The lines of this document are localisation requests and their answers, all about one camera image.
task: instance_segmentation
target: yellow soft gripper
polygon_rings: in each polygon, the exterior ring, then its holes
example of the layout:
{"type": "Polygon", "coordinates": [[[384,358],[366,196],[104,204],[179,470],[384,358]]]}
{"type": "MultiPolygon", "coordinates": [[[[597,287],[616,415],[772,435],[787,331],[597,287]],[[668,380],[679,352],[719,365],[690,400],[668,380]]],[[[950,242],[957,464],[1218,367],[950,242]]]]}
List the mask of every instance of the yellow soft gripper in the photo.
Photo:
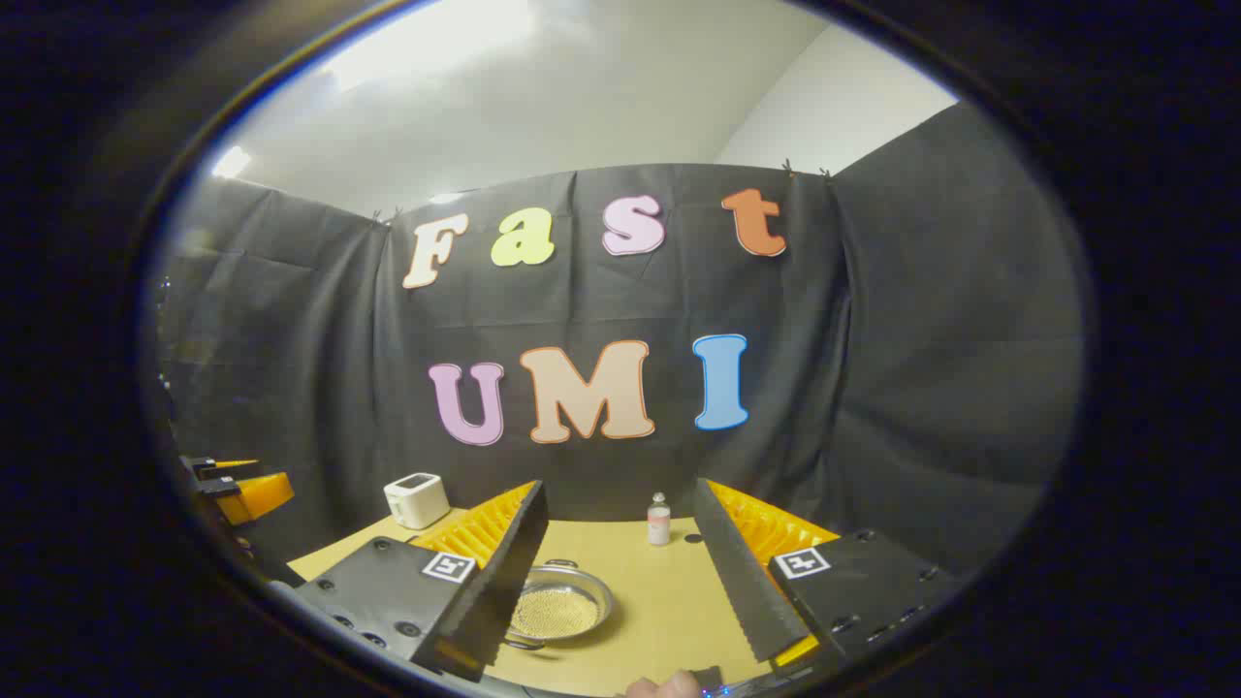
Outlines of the yellow soft gripper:
{"type": "Polygon", "coordinates": [[[293,498],[293,486],[285,473],[238,479],[241,493],[216,499],[232,525],[252,522],[293,498]]]}
{"type": "Polygon", "coordinates": [[[414,538],[410,545],[474,558],[479,569],[483,569],[490,561],[495,549],[499,548],[504,533],[513,523],[513,517],[517,515],[521,502],[525,501],[534,486],[535,481],[530,481],[504,494],[493,497],[465,512],[452,524],[428,535],[414,538]]]}
{"type": "MultiPolygon", "coordinates": [[[[767,564],[771,563],[772,558],[794,550],[813,548],[820,543],[840,538],[825,528],[819,528],[800,517],[794,517],[784,509],[772,507],[767,502],[751,497],[745,492],[710,479],[706,483],[720,502],[720,505],[728,513],[728,518],[737,527],[741,538],[746,542],[746,546],[753,553],[772,584],[776,584],[776,580],[772,578],[771,570],[767,569],[767,564]]],[[[783,667],[798,657],[813,652],[818,646],[819,641],[813,635],[809,635],[797,645],[777,655],[773,661],[776,666],[783,667]]]]}

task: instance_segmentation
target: human hand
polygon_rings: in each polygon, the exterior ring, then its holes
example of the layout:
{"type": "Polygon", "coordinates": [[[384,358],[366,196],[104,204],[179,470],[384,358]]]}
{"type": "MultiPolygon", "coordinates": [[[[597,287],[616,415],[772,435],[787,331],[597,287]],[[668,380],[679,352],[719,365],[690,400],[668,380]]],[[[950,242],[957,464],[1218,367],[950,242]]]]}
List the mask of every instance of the human hand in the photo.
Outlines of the human hand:
{"type": "Polygon", "coordinates": [[[697,679],[685,669],[676,671],[661,686],[649,678],[639,678],[624,689],[624,698],[701,698],[697,679]]]}

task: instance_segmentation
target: blue letter i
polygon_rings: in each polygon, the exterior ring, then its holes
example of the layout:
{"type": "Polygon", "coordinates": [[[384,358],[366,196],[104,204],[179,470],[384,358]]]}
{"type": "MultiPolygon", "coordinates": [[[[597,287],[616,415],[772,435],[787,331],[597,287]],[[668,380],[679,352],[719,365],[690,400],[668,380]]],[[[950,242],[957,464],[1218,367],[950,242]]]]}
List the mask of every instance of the blue letter i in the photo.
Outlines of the blue letter i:
{"type": "Polygon", "coordinates": [[[750,419],[741,406],[746,344],[740,334],[711,334],[694,342],[694,354],[702,359],[702,414],[694,420],[699,428],[731,428],[750,419]]]}

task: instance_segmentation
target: light wooden tabletop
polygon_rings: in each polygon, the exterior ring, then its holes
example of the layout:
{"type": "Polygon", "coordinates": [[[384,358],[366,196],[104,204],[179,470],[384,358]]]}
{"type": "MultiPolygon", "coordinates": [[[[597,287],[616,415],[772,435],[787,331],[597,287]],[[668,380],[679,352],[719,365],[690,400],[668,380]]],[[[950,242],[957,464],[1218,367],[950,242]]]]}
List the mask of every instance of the light wooden tabletop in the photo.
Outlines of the light wooden tabletop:
{"type": "MultiPolygon", "coordinates": [[[[453,510],[426,532],[401,528],[387,517],[289,563],[303,579],[326,571],[375,535],[408,540],[446,525],[453,510]]],[[[676,669],[719,666],[725,683],[768,673],[755,659],[741,631],[711,555],[692,518],[673,519],[665,546],[647,543],[647,522],[552,520],[535,564],[558,558],[576,561],[608,585],[616,597],[612,616],[589,633],[542,650],[500,646],[489,676],[532,688],[580,696],[616,696],[647,677],[656,683],[676,669]]]]}

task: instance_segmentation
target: white wall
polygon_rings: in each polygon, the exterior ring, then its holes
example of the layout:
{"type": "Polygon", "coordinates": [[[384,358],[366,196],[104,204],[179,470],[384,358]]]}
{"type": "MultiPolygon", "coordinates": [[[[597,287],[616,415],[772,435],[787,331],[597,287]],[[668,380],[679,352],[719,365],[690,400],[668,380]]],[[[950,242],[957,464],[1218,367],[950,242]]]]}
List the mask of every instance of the white wall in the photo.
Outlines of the white wall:
{"type": "Polygon", "coordinates": [[[900,58],[829,25],[746,116],[716,163],[838,173],[957,98],[900,58]]]}

